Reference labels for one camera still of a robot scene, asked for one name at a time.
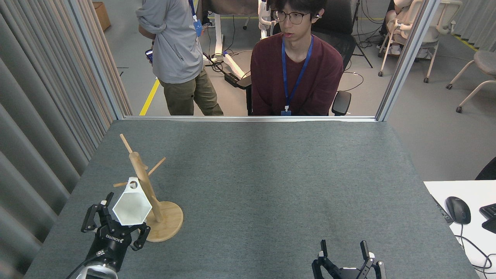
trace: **olive pants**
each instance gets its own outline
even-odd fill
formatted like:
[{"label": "olive pants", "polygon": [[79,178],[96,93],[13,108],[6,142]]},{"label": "olive pants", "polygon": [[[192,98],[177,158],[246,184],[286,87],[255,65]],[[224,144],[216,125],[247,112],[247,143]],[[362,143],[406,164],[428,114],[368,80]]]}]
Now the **olive pants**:
[{"label": "olive pants", "polygon": [[205,67],[196,78],[184,83],[159,81],[164,87],[165,100],[171,115],[193,115],[193,101],[204,115],[224,115]]}]

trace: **person in gray shirt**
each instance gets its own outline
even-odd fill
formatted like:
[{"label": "person in gray shirt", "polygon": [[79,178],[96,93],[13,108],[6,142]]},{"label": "person in gray shirt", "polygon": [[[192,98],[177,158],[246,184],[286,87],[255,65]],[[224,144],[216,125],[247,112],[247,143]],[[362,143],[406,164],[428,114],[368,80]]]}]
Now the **person in gray shirt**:
[{"label": "person in gray shirt", "polygon": [[203,66],[188,0],[143,0],[136,16],[139,32],[153,40],[153,73],[171,115],[193,115],[193,101],[204,115],[224,115]]}]

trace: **gray curtain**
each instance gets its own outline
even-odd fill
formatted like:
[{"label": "gray curtain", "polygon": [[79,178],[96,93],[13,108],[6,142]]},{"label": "gray curtain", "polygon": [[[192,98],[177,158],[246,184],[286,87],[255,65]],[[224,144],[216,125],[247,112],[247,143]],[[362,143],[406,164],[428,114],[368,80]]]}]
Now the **gray curtain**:
[{"label": "gray curtain", "polygon": [[454,33],[480,50],[496,51],[496,1],[461,0]]},{"label": "gray curtain", "polygon": [[21,278],[132,113],[91,1],[0,0],[0,15],[0,278]]}]

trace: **robot logo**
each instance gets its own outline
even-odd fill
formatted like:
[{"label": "robot logo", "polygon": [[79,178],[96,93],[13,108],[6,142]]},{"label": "robot logo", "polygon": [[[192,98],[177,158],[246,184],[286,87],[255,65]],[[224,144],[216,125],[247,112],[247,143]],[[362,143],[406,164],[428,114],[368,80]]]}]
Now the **robot logo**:
[{"label": "robot logo", "polygon": [[119,238],[113,237],[113,236],[108,235],[108,234],[106,234],[105,237],[107,237],[108,239],[112,239],[114,241],[120,242],[120,243],[122,243],[124,241],[124,239],[119,239]]}]

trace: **white hexagonal cup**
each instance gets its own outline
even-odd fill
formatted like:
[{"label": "white hexagonal cup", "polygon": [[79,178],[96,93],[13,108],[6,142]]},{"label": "white hexagonal cup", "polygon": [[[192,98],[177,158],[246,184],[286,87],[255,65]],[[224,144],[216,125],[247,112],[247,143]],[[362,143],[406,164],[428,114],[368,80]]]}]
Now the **white hexagonal cup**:
[{"label": "white hexagonal cup", "polygon": [[152,205],[148,201],[137,177],[129,177],[125,190],[112,209],[123,226],[140,225],[145,222]]}]

